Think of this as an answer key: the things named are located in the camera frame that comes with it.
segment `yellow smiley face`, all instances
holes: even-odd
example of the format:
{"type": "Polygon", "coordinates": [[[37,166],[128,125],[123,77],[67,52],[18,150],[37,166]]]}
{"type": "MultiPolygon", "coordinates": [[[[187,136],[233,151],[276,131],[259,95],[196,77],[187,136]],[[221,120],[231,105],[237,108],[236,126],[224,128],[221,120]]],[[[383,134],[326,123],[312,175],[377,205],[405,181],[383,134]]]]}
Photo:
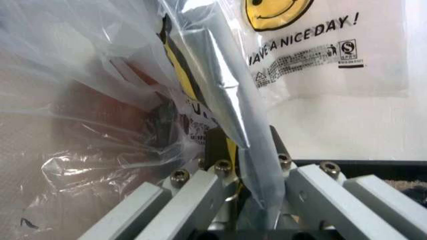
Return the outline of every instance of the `yellow smiley face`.
{"type": "Polygon", "coordinates": [[[246,14],[255,31],[289,26],[312,5],[313,0],[245,0],[246,14]]]}

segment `metal bar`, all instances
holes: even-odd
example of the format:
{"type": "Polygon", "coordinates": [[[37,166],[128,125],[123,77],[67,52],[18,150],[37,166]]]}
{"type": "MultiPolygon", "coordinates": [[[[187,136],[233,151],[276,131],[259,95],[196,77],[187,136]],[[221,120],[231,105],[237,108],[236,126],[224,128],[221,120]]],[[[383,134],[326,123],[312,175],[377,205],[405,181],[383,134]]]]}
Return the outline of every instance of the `metal bar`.
{"type": "Polygon", "coordinates": [[[427,239],[427,209],[378,177],[349,179],[344,188],[409,239],[427,239]]]}
{"type": "Polygon", "coordinates": [[[171,198],[169,191],[145,182],[79,237],[79,240],[133,239],[171,198]]]}
{"type": "Polygon", "coordinates": [[[136,239],[187,239],[194,230],[208,228],[224,200],[221,180],[199,170],[136,239]]]}
{"type": "Polygon", "coordinates": [[[292,170],[286,193],[309,229],[329,223],[348,240],[406,239],[316,165],[292,170]]]}

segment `transparent plastic bag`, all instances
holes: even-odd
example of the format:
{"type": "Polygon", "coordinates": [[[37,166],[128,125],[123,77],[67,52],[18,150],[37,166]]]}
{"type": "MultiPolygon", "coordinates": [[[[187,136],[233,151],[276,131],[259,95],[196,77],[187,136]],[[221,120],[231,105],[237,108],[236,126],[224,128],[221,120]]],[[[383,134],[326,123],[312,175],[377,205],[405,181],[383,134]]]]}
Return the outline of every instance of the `transparent plastic bag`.
{"type": "Polygon", "coordinates": [[[216,122],[239,146],[258,228],[274,227],[282,173],[219,5],[160,2],[0,1],[7,238],[75,239],[142,182],[199,156],[216,122]],[[165,13],[209,109],[182,92],[160,36],[165,13]]]}
{"type": "Polygon", "coordinates": [[[0,1],[3,238],[76,239],[203,154],[193,137],[217,125],[182,93],[147,4],[0,1]]]}
{"type": "Polygon", "coordinates": [[[250,72],[215,0],[161,1],[171,25],[169,47],[178,48],[198,90],[224,132],[239,147],[241,178],[261,214],[244,215],[252,229],[273,229],[285,188],[264,108],[250,72]]]}

